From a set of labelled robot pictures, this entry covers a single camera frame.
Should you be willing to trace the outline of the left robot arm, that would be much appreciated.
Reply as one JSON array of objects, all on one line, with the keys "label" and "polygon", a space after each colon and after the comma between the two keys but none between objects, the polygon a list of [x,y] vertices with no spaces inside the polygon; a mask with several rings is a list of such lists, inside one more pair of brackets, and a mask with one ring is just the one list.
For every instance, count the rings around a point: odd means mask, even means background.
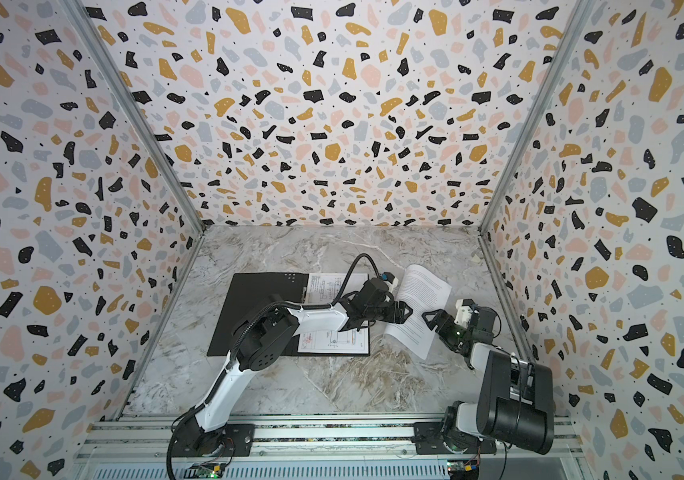
[{"label": "left robot arm", "polygon": [[225,365],[206,396],[179,422],[195,438],[220,433],[252,378],[269,368],[293,338],[317,331],[361,330],[373,322],[401,325],[413,308],[393,296],[381,277],[325,304],[299,304],[270,296],[252,309],[234,331]]}]

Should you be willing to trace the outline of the text page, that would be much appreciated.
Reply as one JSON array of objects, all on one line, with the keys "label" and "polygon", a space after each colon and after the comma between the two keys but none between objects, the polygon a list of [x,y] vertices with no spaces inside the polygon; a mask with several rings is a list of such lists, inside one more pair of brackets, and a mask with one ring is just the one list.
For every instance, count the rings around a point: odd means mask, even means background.
[{"label": "text page", "polygon": [[452,287],[423,266],[412,264],[406,268],[396,299],[405,302],[412,314],[403,324],[389,324],[384,332],[398,340],[421,360],[428,358],[434,332],[422,315],[446,307]]}]

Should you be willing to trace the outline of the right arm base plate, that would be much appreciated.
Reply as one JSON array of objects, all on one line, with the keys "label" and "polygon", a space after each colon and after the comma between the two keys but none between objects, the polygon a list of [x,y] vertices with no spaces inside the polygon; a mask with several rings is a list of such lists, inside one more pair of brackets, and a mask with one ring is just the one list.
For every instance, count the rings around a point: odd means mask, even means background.
[{"label": "right arm base plate", "polygon": [[496,454],[496,443],[478,435],[465,433],[442,422],[413,424],[415,444],[419,455],[486,455]]}]

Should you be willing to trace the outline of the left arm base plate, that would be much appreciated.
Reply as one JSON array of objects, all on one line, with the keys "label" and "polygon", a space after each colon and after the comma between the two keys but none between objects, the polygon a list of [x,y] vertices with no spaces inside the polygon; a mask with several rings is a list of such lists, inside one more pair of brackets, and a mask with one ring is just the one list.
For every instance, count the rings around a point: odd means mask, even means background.
[{"label": "left arm base plate", "polygon": [[169,457],[248,457],[254,436],[254,424],[226,424],[205,432],[193,418],[174,430]]}]

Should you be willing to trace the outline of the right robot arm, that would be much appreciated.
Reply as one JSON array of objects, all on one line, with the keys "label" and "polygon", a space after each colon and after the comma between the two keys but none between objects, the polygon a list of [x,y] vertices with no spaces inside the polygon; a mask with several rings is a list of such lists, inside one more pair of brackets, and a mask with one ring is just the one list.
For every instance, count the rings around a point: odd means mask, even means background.
[{"label": "right robot arm", "polygon": [[474,403],[456,401],[445,412],[438,438],[451,452],[477,449],[486,440],[545,455],[555,439],[552,370],[496,346],[501,317],[471,300],[457,313],[437,309],[422,314],[442,343],[482,375]]}]

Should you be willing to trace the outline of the technical drawing sheet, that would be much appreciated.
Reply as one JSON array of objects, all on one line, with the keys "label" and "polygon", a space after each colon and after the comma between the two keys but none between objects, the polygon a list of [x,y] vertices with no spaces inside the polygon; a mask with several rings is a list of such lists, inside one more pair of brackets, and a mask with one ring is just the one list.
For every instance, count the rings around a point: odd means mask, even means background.
[{"label": "technical drawing sheet", "polygon": [[[342,287],[344,278],[342,273],[311,273],[303,304],[330,304]],[[298,314],[300,326],[296,338],[300,355],[366,356],[370,353],[367,330],[341,331],[348,321],[343,317],[341,306],[302,310]]]}]

